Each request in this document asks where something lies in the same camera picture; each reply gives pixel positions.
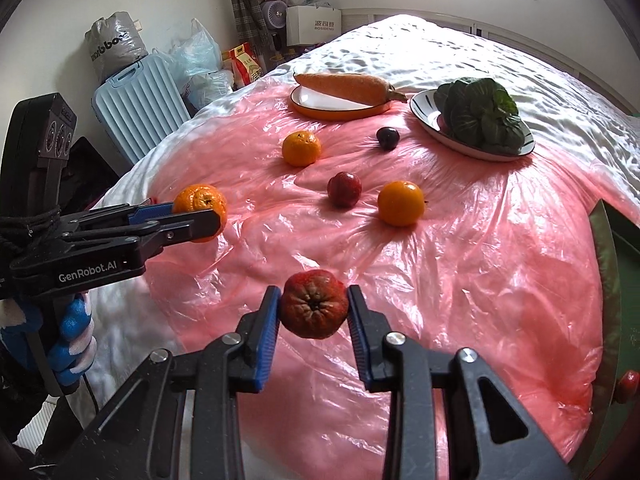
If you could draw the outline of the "blue white gloved hand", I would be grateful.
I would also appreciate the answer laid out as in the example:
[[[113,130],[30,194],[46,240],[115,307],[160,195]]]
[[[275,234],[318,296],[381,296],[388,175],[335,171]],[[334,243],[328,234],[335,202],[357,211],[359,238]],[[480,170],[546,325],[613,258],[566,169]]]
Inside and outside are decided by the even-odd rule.
[[[17,304],[13,299],[1,301],[1,341],[22,367],[35,364],[25,336],[40,330],[42,324],[42,314],[36,307]],[[54,345],[47,360],[58,383],[70,387],[91,367],[96,356],[94,323],[86,296],[77,294],[66,304],[61,321],[54,326]]]

